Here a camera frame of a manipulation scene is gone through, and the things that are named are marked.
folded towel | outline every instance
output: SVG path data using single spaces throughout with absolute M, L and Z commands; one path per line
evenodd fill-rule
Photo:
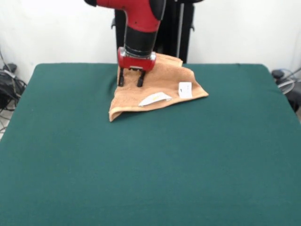
M 141 72 L 125 69 L 124 86 L 117 87 L 115 90 L 109 111 L 109 120 L 113 121 L 123 112 L 152 111 L 208 96 L 208 93 L 195 80 L 193 71 L 182 67 L 182 64 L 182 60 L 176 57 L 157 53 L 155 67 L 146 73 L 142 87 L 137 87 Z M 186 97 L 179 95 L 180 82 L 188 82 L 182 83 L 188 89 Z

table surface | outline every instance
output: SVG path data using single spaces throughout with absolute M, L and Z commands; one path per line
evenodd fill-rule
M 301 127 L 263 65 L 110 123 L 114 64 L 38 65 L 0 142 L 0 225 L 301 225 Z

white label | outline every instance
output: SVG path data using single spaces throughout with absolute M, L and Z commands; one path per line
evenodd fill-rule
M 170 97 L 169 95 L 166 95 L 163 92 L 154 93 L 154 94 L 148 96 L 147 98 L 145 98 L 143 101 L 141 101 L 139 106 L 142 107 L 142 106 L 150 105 L 152 103 L 155 103 L 155 102 L 158 102 L 161 100 L 171 100 L 171 99 L 172 99 L 172 97 Z
M 192 98 L 192 83 L 180 82 L 179 83 L 179 96 L 180 98 Z

